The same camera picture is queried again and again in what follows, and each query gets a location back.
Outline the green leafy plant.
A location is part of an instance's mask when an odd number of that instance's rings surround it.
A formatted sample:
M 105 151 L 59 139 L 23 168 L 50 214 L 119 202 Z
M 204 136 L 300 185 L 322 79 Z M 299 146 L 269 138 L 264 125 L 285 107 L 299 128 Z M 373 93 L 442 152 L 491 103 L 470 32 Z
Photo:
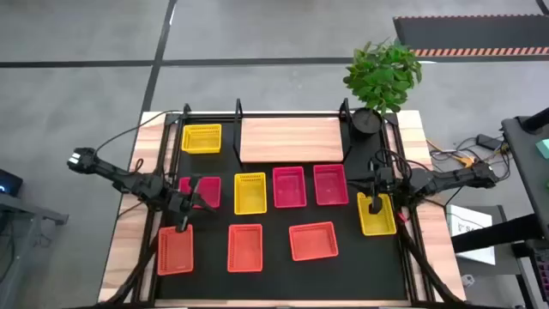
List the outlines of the green leafy plant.
M 400 42 L 374 44 L 353 51 L 342 81 L 365 108 L 384 115 L 398 113 L 408 101 L 407 92 L 422 81 L 422 65 L 415 53 Z

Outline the black plant pot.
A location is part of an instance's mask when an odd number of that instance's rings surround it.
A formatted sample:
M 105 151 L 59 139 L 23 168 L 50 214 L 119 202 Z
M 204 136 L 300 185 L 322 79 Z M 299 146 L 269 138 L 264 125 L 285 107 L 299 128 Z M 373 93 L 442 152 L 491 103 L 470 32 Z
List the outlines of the black plant pot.
M 352 134 L 367 137 L 377 134 L 382 127 L 383 119 L 375 110 L 361 107 L 352 115 Z

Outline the red plastic basket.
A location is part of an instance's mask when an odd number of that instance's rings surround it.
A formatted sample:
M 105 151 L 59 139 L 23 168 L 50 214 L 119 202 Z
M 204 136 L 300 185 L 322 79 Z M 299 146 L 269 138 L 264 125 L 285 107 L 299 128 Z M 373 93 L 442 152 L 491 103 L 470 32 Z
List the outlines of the red plastic basket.
M 342 164 L 315 165 L 313 180 L 318 205 L 341 206 L 348 204 L 346 175 Z
M 273 169 L 274 206 L 277 209 L 303 208 L 307 205 L 303 167 Z
M 179 190 L 183 193 L 190 193 L 190 177 L 184 177 L 179 180 Z M 220 207 L 221 198 L 221 178 L 220 177 L 202 177 L 198 181 L 198 194 L 213 209 Z

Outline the black table mat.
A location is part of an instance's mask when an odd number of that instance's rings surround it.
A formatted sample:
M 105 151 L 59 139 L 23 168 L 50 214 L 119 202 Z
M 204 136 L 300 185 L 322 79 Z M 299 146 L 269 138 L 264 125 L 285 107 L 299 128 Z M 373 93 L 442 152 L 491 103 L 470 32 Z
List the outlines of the black table mat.
M 406 300 L 405 275 L 397 236 L 362 234 L 357 190 L 349 188 L 347 205 L 317 204 L 313 166 L 305 163 L 307 204 L 277 209 L 268 200 L 262 215 L 235 215 L 236 173 L 272 174 L 271 164 L 239 165 L 232 149 L 233 123 L 222 125 L 218 154 L 179 157 L 178 176 L 193 174 L 221 179 L 220 207 L 214 214 L 198 211 L 190 223 L 194 232 L 194 269 L 161 276 L 156 283 L 159 300 Z M 297 262 L 293 260 L 289 228 L 330 221 L 335 227 L 338 255 Z M 232 224 L 262 225 L 263 267 L 260 272 L 227 270 L 228 228 Z

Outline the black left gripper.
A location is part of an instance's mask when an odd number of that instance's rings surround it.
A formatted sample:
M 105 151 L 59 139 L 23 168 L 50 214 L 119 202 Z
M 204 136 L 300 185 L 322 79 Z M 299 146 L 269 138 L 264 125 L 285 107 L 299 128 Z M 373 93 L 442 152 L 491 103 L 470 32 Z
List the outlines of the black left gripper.
M 180 233 L 185 232 L 189 225 L 190 211 L 194 209 L 205 210 L 209 213 L 213 213 L 214 209 L 200 196 L 198 193 L 198 186 L 201 180 L 200 175 L 193 175 L 189 179 L 189 189 L 187 191 L 181 190 L 182 203 L 180 205 L 181 218 L 179 219 L 178 231 Z

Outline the yellow plastic basket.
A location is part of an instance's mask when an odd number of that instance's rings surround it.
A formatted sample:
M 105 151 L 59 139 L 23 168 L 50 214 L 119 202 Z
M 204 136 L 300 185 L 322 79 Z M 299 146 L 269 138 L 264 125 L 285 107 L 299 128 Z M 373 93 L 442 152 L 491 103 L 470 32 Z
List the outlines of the yellow plastic basket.
M 396 234 L 392 203 L 387 194 L 380 194 L 382 209 L 377 214 L 369 212 L 372 198 L 364 193 L 357 194 L 359 221 L 364 236 L 384 236 Z
M 260 215 L 267 212 L 265 173 L 236 173 L 233 191 L 235 215 Z
M 186 125 L 181 149 L 191 155 L 217 154 L 221 149 L 221 136 L 221 124 Z

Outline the grey cart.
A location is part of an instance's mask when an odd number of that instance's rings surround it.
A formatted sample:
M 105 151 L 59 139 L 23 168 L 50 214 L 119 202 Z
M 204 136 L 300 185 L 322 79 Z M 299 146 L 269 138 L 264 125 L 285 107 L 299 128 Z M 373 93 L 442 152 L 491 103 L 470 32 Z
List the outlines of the grey cart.
M 18 287 L 35 242 L 41 238 L 43 220 L 65 225 L 66 214 L 25 203 L 18 197 L 0 194 L 0 244 L 6 242 L 8 261 L 0 257 L 0 309 L 13 309 Z

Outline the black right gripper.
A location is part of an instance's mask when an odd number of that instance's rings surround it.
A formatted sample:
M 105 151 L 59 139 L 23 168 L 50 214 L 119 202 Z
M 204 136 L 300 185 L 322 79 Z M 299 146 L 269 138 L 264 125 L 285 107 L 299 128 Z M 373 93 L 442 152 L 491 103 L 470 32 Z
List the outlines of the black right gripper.
M 383 208 L 383 202 L 379 196 L 381 189 L 381 176 L 380 176 L 380 160 L 378 159 L 378 152 L 369 161 L 370 172 L 372 173 L 372 179 L 348 179 L 347 184 L 357 190 L 371 190 L 372 202 L 369 206 L 369 213 L 376 215 Z

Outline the black hazard-striped floor ramp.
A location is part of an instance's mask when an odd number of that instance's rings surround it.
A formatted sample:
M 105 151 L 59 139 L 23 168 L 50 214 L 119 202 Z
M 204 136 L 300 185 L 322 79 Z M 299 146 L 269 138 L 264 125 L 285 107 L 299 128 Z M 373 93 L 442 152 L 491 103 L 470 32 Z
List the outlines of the black hazard-striped floor ramp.
M 398 40 L 420 58 L 549 57 L 547 15 L 397 16 Z

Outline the black power adapter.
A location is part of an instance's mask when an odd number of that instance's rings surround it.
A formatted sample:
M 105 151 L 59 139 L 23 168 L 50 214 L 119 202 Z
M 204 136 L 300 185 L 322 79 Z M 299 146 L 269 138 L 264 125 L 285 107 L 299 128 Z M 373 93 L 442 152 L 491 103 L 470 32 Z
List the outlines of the black power adapter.
M 497 138 L 493 138 L 484 134 L 479 134 L 475 138 L 475 143 L 482 148 L 497 150 L 502 142 Z

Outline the black desk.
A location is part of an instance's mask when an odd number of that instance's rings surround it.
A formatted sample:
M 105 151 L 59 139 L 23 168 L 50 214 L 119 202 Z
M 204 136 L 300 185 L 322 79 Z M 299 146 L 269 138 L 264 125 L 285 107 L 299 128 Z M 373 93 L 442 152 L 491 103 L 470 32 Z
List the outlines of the black desk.
M 549 107 L 530 117 L 502 121 L 504 137 L 534 210 L 525 215 L 452 238 L 456 253 L 510 244 L 517 258 L 529 258 L 549 305 L 549 160 L 535 144 L 549 138 Z

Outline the orange plastic basket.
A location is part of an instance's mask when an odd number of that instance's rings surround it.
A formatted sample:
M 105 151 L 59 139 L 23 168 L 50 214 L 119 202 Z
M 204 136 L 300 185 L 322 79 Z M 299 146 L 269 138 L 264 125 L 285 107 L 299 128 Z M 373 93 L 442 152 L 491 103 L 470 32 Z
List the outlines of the orange plastic basket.
M 293 261 L 334 258 L 339 255 L 332 221 L 291 226 L 288 231 Z
M 262 225 L 230 225 L 227 271 L 230 273 L 261 272 L 262 267 Z
M 189 224 L 181 233 L 175 227 L 162 227 L 158 236 L 157 274 L 190 273 L 194 269 L 193 227 Z

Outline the white cardboard box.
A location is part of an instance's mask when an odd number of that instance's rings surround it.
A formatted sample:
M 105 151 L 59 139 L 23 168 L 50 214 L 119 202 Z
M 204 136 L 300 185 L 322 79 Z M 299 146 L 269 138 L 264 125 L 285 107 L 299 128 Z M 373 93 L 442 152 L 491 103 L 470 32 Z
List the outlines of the white cardboard box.
M 493 223 L 491 215 L 453 204 L 448 206 L 446 218 L 451 237 L 484 227 L 491 227 Z M 457 253 L 456 256 L 483 264 L 496 264 L 496 255 L 493 246 L 473 251 L 460 252 Z

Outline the black device with blue light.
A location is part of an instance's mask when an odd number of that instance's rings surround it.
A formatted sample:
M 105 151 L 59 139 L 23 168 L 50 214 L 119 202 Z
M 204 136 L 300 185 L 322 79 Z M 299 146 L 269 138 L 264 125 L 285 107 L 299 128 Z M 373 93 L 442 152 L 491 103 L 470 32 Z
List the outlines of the black device with blue light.
M 0 193 L 18 197 L 22 185 L 22 178 L 0 169 Z

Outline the wooden shelf with black frame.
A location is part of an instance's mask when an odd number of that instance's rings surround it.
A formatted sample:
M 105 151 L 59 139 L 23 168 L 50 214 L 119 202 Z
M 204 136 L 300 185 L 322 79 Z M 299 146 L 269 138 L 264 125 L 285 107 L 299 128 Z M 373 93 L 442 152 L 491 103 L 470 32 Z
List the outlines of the wooden shelf with black frame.
M 344 99 L 336 111 L 244 112 L 236 101 L 232 149 L 240 164 L 343 162 L 353 149 L 343 145 L 341 126 L 352 128 Z

